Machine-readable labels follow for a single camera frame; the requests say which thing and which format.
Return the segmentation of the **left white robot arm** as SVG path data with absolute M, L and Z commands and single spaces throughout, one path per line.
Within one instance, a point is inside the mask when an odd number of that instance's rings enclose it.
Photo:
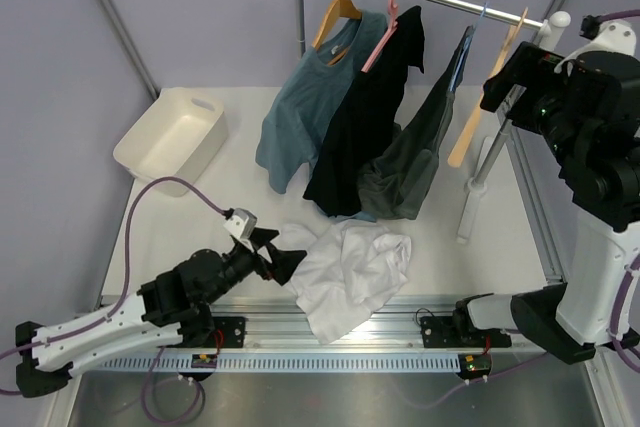
M 195 348 L 216 328 L 211 306 L 251 274 L 285 285 L 304 250 L 280 250 L 278 233 L 259 229 L 247 243 L 220 254 L 201 249 L 143 284 L 120 305 L 107 306 L 56 326 L 24 322 L 15 329 L 21 357 L 15 369 L 20 396 L 36 398 L 111 359 L 156 347 Z

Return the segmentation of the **white t shirt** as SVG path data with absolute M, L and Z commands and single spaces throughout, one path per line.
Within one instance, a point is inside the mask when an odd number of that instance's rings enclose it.
M 285 288 L 312 307 L 339 300 L 380 307 L 408 282 L 411 238 L 383 225 L 346 220 L 317 236 L 286 224 L 277 246 L 307 251 Z

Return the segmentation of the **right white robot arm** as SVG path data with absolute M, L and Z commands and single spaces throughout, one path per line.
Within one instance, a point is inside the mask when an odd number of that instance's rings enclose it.
M 597 48 L 562 57 L 532 43 L 486 81 L 481 106 L 495 111 L 514 87 L 507 117 L 541 136 L 578 208 L 570 277 L 518 294 L 459 300 L 420 320 L 427 348 L 507 347 L 519 334 L 566 364 L 600 347 L 631 369 L 639 335 L 629 323 L 639 283 L 639 62 Z

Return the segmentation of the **beige plastic hanger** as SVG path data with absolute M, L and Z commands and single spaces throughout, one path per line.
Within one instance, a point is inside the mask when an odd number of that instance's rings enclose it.
M 528 14 L 528 8 L 525 8 L 521 14 L 521 19 L 517 22 L 515 26 L 510 26 L 505 36 L 498 56 L 494 62 L 494 65 L 489 73 L 489 77 L 493 77 L 499 73 L 502 69 L 507 54 L 509 53 L 511 46 L 518 36 L 523 24 Z M 484 95 L 481 94 L 476 105 L 473 107 L 469 118 L 467 119 L 464 128 L 462 129 L 449 157 L 447 159 L 447 163 L 450 167 L 459 168 L 462 165 L 462 162 L 465 158 L 465 155 L 468 151 L 468 148 L 471 144 L 471 140 L 473 139 L 474 133 L 480 123 L 481 120 L 481 101 L 483 100 Z

